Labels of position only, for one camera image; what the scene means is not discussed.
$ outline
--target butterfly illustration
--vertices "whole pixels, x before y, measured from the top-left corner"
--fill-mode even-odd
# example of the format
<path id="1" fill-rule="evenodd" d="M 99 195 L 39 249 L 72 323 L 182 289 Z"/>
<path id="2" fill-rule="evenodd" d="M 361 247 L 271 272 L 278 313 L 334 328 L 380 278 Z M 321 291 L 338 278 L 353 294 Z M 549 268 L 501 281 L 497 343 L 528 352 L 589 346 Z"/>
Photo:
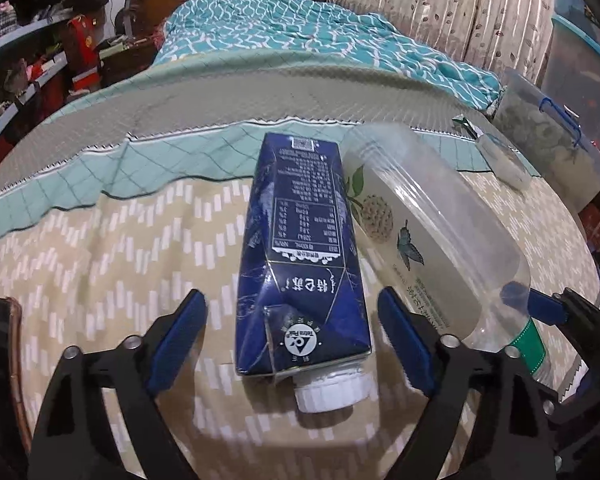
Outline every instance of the butterfly illustration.
<path id="1" fill-rule="evenodd" d="M 411 243 L 411 233 L 407 229 L 407 223 L 408 222 L 405 221 L 404 227 L 400 229 L 400 234 L 398 235 L 398 252 L 402 257 L 404 264 L 407 266 L 407 269 L 411 270 L 411 263 L 409 260 L 424 265 L 424 259 L 422 254 L 416 249 L 416 246 Z"/>

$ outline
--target shelf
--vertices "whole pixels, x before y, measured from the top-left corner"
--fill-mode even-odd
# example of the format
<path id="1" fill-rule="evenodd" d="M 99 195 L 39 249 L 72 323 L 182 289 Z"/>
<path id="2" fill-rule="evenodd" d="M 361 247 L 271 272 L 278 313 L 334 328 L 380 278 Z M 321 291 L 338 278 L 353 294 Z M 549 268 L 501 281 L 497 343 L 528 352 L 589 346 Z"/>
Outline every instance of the shelf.
<path id="1" fill-rule="evenodd" d="M 36 81 L 40 86 L 44 86 L 53 76 L 60 72 L 66 66 L 66 56 L 64 52 L 58 54 L 54 61 L 56 62 L 49 70 L 43 73 Z M 36 94 L 36 88 L 31 83 L 27 90 L 20 96 L 20 102 L 26 104 Z M 15 104 L 11 104 L 4 113 L 0 116 L 0 134 L 5 129 L 7 124 L 18 114 L 18 107 Z"/>
<path id="2" fill-rule="evenodd" d="M 31 34 L 42 30 L 43 28 L 50 27 L 56 23 L 65 22 L 73 15 L 74 12 L 71 9 L 64 9 L 53 16 L 49 16 L 48 18 L 43 18 L 42 20 L 29 23 L 29 25 L 18 27 L 16 30 L 0 37 L 0 51 L 8 46 L 17 44 L 20 40 L 23 40 L 27 36 L 30 36 Z"/>

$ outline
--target curtain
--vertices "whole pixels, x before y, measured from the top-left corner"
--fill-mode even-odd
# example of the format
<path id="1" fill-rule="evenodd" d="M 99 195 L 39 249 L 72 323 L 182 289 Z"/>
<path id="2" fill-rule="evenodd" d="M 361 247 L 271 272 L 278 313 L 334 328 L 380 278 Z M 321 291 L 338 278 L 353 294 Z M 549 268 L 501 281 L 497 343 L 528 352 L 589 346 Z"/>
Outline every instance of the curtain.
<path id="1" fill-rule="evenodd" d="M 547 51 L 554 0 L 331 0 L 379 12 L 403 34 L 501 75 L 515 68 L 535 81 Z"/>

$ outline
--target teal blanket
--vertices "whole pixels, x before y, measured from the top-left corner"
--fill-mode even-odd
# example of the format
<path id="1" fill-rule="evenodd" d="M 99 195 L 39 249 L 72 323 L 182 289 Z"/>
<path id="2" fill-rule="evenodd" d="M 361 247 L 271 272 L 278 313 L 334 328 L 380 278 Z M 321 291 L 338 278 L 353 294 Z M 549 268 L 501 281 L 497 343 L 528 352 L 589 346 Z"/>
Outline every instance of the teal blanket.
<path id="1" fill-rule="evenodd" d="M 313 0 L 188 0 L 167 19 L 154 66 L 215 50 L 272 48 L 334 54 L 426 81 L 486 110 L 495 74 L 400 34 L 379 14 L 358 15 Z"/>

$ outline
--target clear plastic bottle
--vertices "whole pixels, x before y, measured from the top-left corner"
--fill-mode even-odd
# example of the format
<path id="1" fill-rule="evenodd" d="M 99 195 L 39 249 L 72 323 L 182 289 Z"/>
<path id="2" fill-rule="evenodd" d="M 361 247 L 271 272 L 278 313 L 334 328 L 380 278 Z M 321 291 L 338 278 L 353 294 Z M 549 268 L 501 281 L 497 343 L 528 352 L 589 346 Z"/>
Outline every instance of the clear plastic bottle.
<path id="1" fill-rule="evenodd" d="M 440 333 L 497 352 L 516 346 L 536 379 L 551 364 L 528 314 L 525 255 L 457 171 L 402 124 L 368 124 L 342 145 L 358 247 Z"/>

